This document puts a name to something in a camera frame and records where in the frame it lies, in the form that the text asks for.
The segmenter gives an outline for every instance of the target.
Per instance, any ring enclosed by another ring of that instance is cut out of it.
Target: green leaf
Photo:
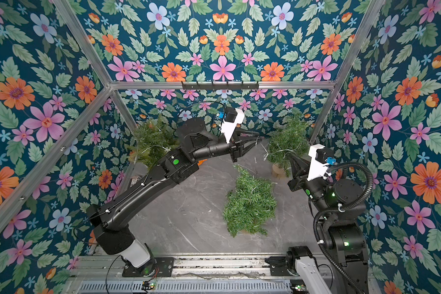
[[[441,251],[441,231],[438,229],[430,229],[427,234],[428,250]]]

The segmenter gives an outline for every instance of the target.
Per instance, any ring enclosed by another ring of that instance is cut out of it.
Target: green plant bundle
[[[262,224],[274,218],[276,199],[273,197],[273,184],[270,180],[254,178],[247,170],[238,165],[240,172],[235,189],[227,194],[224,220],[232,237],[245,230],[251,234],[267,235]]]
[[[161,120],[149,119],[139,124],[134,131],[134,138],[135,147],[126,145],[133,151],[130,160],[142,162],[149,168],[178,145],[173,132]]]
[[[309,150],[306,131],[309,124],[302,119],[301,115],[295,115],[288,120],[285,128],[278,129],[271,135],[268,145],[268,160],[283,168],[286,175],[289,171],[289,155],[292,153],[301,157]]]

